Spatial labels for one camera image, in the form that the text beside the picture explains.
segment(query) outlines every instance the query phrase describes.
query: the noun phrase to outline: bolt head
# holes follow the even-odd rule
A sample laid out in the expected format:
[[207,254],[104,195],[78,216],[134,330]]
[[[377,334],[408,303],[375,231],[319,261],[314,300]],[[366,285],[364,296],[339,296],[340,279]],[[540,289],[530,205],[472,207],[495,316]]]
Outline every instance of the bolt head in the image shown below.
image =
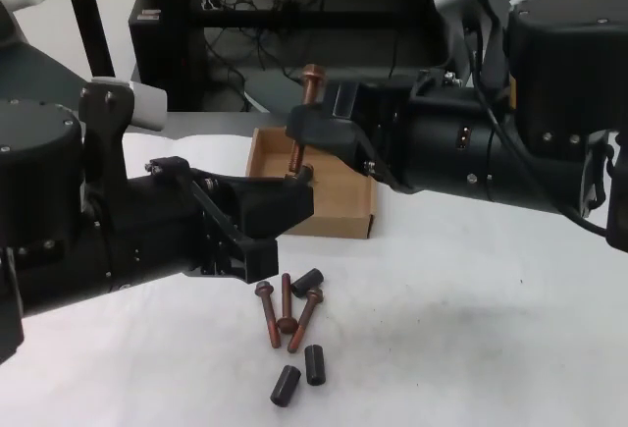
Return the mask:
[[255,287],[255,294],[261,296],[262,293],[272,294],[275,289],[268,282],[259,282]]
[[324,80],[325,69],[316,64],[308,64],[303,68],[303,77],[305,79]]
[[277,321],[277,327],[282,334],[294,334],[298,328],[298,322],[293,317],[282,317]]
[[323,291],[320,288],[313,288],[311,290],[308,290],[307,293],[307,300],[309,301],[310,299],[317,299],[316,302],[323,302],[325,299],[323,298]]

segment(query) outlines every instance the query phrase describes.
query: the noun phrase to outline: cardboard box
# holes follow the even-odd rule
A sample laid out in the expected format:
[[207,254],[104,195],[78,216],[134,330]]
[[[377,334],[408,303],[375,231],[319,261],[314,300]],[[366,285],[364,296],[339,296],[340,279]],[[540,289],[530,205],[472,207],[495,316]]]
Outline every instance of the cardboard box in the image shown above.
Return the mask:
[[[284,177],[292,140],[284,128],[255,130],[247,177]],[[377,204],[377,183],[342,161],[307,147],[304,164],[314,169],[314,216],[288,231],[297,236],[368,239]]]

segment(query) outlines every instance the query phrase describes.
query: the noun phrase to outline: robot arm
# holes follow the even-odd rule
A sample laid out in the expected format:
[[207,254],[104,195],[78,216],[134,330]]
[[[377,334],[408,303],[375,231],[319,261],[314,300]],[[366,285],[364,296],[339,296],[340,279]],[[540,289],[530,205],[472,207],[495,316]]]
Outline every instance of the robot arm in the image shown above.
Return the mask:
[[[421,71],[412,88],[330,85],[322,103],[292,112],[288,135],[399,192],[559,212],[628,251],[621,140],[607,229],[584,219],[605,200],[609,132],[628,134],[628,0],[512,11],[508,0],[461,1],[460,20],[447,22],[461,29],[474,87],[447,66]],[[157,97],[142,95],[87,85],[84,140],[64,108],[0,102],[0,362],[30,314],[181,270],[249,284],[276,275],[275,238],[313,214],[305,174],[221,177],[169,157],[128,179],[124,131],[159,124],[146,117]]]
[[279,273],[276,237],[314,211],[307,178],[223,177],[168,157],[128,179],[125,130],[157,127],[165,109],[153,89],[93,81],[81,140],[63,107],[0,102],[0,362],[22,317],[180,272],[248,284]]
[[[457,7],[441,11],[465,46],[450,65],[407,89],[329,85],[322,103],[294,109],[287,134],[397,191],[561,213],[628,251],[625,147],[607,229],[584,220],[606,198],[608,135],[628,131],[628,0],[435,1]],[[449,69],[461,66],[475,87]]]

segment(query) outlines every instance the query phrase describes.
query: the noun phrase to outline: black cylinder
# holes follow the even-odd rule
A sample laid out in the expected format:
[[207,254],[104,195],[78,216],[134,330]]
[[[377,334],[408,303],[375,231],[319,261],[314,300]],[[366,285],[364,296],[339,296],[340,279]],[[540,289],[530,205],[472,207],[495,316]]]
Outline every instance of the black cylinder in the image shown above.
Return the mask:
[[305,378],[311,386],[321,386],[327,381],[325,376],[325,357],[321,346],[305,348]]
[[305,297],[308,290],[320,287],[324,280],[325,277],[321,271],[318,268],[313,268],[301,278],[292,282],[292,285],[290,286],[292,294],[296,297]]
[[80,123],[68,110],[0,101],[0,248],[58,245],[76,234]]
[[203,262],[209,250],[202,213],[184,187],[141,177],[130,181],[130,189],[128,205],[115,211],[88,193],[78,236],[69,247],[14,252],[24,316],[189,271]]
[[[556,199],[582,210],[591,188],[591,161],[557,161],[532,156],[522,143],[514,121],[504,130]],[[555,212],[522,176],[490,122],[475,114],[410,113],[399,127],[395,166],[408,187]]]
[[279,407],[287,407],[288,404],[290,404],[294,391],[296,391],[296,386],[298,385],[298,380],[300,378],[301,372],[298,368],[286,365],[284,367],[284,371],[282,371],[282,374],[279,377],[279,380],[277,380],[273,393],[271,394],[271,401],[273,404],[278,405]]

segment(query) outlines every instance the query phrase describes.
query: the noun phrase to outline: black metal frame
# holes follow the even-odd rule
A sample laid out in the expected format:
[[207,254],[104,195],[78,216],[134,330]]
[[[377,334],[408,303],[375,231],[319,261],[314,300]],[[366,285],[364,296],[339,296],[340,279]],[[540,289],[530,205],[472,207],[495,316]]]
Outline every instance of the black metal frame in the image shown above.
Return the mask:
[[72,0],[78,30],[94,77],[115,77],[105,29],[96,0]]

